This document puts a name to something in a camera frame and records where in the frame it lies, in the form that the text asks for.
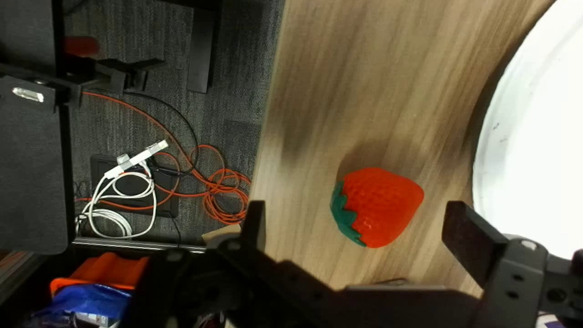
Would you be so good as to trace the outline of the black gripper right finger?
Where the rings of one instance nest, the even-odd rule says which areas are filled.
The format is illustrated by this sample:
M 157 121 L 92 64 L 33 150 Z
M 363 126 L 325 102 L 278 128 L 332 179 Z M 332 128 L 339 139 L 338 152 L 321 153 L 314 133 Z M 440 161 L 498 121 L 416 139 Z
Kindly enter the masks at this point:
M 441 232 L 443 245 L 485 286 L 509 239 L 462 201 L 451 201 Z

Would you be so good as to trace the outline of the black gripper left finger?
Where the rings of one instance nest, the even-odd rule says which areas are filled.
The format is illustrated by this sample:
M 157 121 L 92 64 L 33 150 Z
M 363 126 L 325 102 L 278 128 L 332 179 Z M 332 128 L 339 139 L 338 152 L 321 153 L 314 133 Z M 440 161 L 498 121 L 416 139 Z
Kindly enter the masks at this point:
M 267 246 L 267 204 L 252 201 L 241 232 L 247 248 L 263 250 Z

